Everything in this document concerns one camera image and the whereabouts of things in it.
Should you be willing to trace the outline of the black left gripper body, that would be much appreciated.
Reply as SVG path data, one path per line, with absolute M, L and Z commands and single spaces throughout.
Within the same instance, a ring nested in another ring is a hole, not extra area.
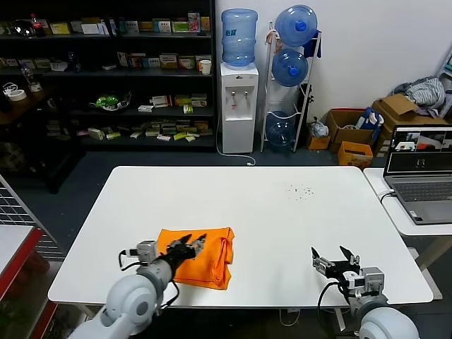
M 196 250 L 192 244 L 173 242 L 167 246 L 165 259 L 169 262 L 184 262 L 196 257 Z

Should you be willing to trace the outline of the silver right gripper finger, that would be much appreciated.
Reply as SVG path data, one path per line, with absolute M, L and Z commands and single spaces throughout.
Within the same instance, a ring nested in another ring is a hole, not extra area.
M 351 266 L 358 266 L 360 262 L 360 257 L 355 256 L 349 249 L 340 246 L 340 250 L 342 251 L 345 258 L 348 260 Z
M 335 268 L 335 264 L 329 261 L 328 259 L 320 256 L 314 247 L 311 248 L 311 255 L 312 255 L 312 266 L 319 273 L 327 273 L 331 269 Z

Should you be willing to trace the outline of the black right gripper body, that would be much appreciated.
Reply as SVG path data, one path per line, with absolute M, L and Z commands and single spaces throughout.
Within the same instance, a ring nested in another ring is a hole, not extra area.
M 326 262 L 326 277 L 337 281 L 338 289 L 342 294 L 362 294 L 364 292 L 364 278 L 361 275 L 359 258 Z

